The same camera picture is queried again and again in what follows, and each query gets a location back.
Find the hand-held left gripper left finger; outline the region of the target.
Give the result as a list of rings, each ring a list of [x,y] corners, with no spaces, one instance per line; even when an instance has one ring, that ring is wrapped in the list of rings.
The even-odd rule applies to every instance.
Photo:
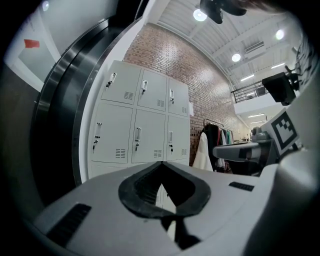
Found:
[[[172,256],[180,248],[158,219],[140,218],[119,199],[123,180],[152,166],[145,163],[91,178],[47,206],[34,220],[37,232],[55,253],[76,256]],[[47,234],[77,204],[90,211],[64,247]]]

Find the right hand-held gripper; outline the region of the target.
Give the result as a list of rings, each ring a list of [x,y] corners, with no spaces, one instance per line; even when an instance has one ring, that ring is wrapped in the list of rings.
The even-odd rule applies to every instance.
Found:
[[[216,146],[212,154],[216,158],[234,162],[259,159],[262,168],[278,164],[287,154],[298,150],[299,135],[283,108],[269,121],[252,129],[252,142],[242,142]]]

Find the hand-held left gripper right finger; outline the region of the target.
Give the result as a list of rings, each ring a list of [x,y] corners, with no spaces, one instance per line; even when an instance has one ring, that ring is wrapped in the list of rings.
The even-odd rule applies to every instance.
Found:
[[[276,164],[266,166],[259,177],[207,171],[176,162],[168,166],[204,180],[211,196],[199,214],[184,219],[188,234],[199,242],[161,256],[245,256],[249,237],[270,197]]]

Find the grey metal locker cabinet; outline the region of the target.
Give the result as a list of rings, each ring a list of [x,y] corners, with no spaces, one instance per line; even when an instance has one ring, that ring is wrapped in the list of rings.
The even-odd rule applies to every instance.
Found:
[[[88,141],[88,176],[123,170],[132,163],[137,110],[165,115],[163,160],[190,162],[188,86],[159,72],[114,61],[101,84]]]

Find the locker door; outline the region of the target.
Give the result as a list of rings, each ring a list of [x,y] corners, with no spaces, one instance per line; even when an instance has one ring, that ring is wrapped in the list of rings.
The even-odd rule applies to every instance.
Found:
[[[138,109],[134,123],[132,158],[134,164],[162,161],[166,116]]]

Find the green hanging garment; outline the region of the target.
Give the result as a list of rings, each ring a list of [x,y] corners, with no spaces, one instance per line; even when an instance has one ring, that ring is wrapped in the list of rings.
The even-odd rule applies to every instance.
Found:
[[[234,143],[234,139],[233,139],[233,133],[232,131],[228,130],[228,129],[223,129],[224,132],[224,136],[225,136],[225,142],[227,145],[231,145]]]

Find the black hanging garment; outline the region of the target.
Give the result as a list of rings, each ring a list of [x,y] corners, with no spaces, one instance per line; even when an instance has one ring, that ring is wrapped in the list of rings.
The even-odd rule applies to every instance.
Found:
[[[208,155],[212,165],[215,165],[218,158],[213,155],[213,148],[217,146],[218,126],[208,123],[205,126],[205,134],[207,137]]]

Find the cream white coat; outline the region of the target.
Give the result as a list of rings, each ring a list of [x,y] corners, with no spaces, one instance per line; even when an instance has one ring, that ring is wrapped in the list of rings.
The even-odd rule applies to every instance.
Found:
[[[200,135],[198,148],[192,166],[201,170],[210,172],[214,171],[209,157],[208,138],[204,132]]]

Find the black metal clothes rack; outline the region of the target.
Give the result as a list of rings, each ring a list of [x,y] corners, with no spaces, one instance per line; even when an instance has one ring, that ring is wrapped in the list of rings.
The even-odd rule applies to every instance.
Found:
[[[226,129],[225,126],[221,123],[218,123],[218,122],[215,122],[215,121],[210,120],[208,118],[205,118],[203,120],[203,130],[202,130],[203,133],[205,133],[205,126],[207,124],[213,124],[213,125],[218,126],[221,129],[221,138],[222,138],[222,145],[221,146],[228,145],[228,144],[226,144],[226,138],[225,138],[225,134],[223,131],[223,129]],[[215,165],[213,165],[213,164],[211,164],[211,165],[212,165],[214,172],[230,173],[230,174],[232,173],[230,164],[228,163],[228,161],[226,161],[222,158],[217,158]]]

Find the black metal railing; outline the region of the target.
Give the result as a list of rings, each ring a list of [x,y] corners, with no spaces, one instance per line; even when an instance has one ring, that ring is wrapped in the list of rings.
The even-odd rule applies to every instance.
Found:
[[[234,102],[237,104],[257,97],[264,96],[269,92],[262,85],[262,82],[259,81],[248,86],[244,86],[242,88],[233,90],[231,93],[233,94]]]

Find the white ceiling air vent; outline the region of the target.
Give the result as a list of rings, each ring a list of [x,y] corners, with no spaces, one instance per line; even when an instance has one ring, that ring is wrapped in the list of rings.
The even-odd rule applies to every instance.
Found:
[[[264,46],[265,46],[265,43],[263,41],[259,41],[256,44],[253,44],[250,47],[246,48],[244,51],[246,54],[248,54]]]

